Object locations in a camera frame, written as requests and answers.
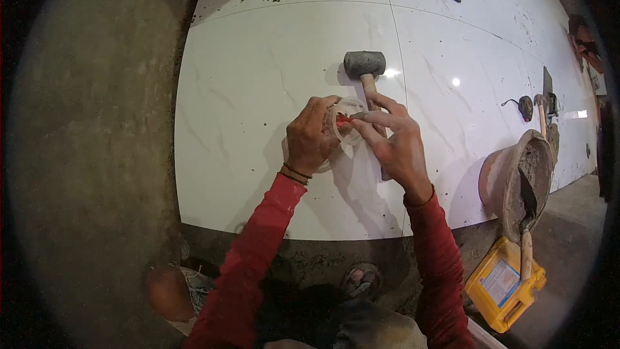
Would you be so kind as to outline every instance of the hammer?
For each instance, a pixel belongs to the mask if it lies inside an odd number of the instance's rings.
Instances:
[[[538,118],[541,121],[541,134],[542,137],[547,139],[547,114],[544,110],[544,97],[543,95],[534,96],[534,104],[538,105]]]
[[[364,88],[364,95],[369,92],[376,92],[375,77],[382,75],[386,70],[386,58],[380,51],[349,51],[345,54],[345,72],[348,78],[353,81],[360,80]],[[375,102],[366,99],[369,111],[380,111],[381,107]],[[373,124],[375,130],[383,137],[388,137],[385,127]],[[389,181],[392,179],[385,170],[381,169],[381,179]]]

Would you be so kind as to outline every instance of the hand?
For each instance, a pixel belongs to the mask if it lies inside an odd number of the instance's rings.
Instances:
[[[311,97],[304,110],[286,127],[288,159],[296,172],[312,175],[340,143],[337,137],[323,132],[325,111],[341,97]]]
[[[351,124],[370,145],[385,172],[405,189],[407,201],[423,205],[433,196],[424,159],[420,126],[409,117],[407,108],[380,93],[367,93],[366,98],[388,110],[365,113]],[[388,127],[394,133],[389,139],[379,135],[372,123]]]

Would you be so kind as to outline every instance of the wooden handle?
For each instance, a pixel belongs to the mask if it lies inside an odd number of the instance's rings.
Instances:
[[[532,276],[532,234],[524,230],[521,234],[521,281],[526,281]]]
[[[375,78],[372,74],[362,74],[360,76],[360,80],[361,80],[361,86],[364,88],[364,96],[368,94],[369,92],[377,91],[377,87],[375,86]],[[368,103],[369,111],[381,111],[381,107],[376,105],[374,101],[368,100],[368,98],[366,98],[366,102]],[[375,130],[381,136],[388,137],[385,127],[382,127],[378,124],[373,124],[373,128],[375,128]],[[381,179],[383,181],[389,181],[392,179],[392,177],[389,176],[388,173],[385,172],[383,167],[381,168]]]
[[[542,137],[547,139],[547,117],[545,116],[544,106],[542,104],[538,105],[538,117],[540,118],[540,121],[541,121]]]

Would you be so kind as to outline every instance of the bracelet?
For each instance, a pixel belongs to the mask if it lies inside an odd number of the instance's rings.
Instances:
[[[297,179],[297,178],[293,178],[293,177],[292,177],[292,176],[290,176],[290,175],[286,175],[286,174],[284,174],[283,172],[278,172],[278,174],[282,174],[282,175],[284,175],[285,177],[287,177],[288,179],[293,180],[293,181],[295,181],[295,182],[297,182],[297,183],[301,183],[301,184],[302,184],[302,185],[304,185],[304,186],[307,186],[307,185],[308,185],[308,182],[307,182],[307,181],[306,181],[306,182],[302,182],[302,181],[300,181],[300,180],[299,180],[299,179]]]
[[[305,174],[302,174],[300,172],[297,172],[297,171],[293,170],[289,165],[286,164],[286,162],[284,162],[284,167],[286,167],[287,169],[289,169],[290,171],[292,171],[293,173],[295,173],[297,175],[303,176],[304,178],[306,178],[308,180],[312,179],[311,175],[305,175]]]

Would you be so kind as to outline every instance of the yellow plastic container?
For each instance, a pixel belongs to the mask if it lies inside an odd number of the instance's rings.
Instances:
[[[520,283],[521,248],[500,237],[476,271],[465,283],[465,292],[498,333],[510,329],[523,312],[534,303],[534,290],[547,283],[544,268],[534,261],[532,276]]]

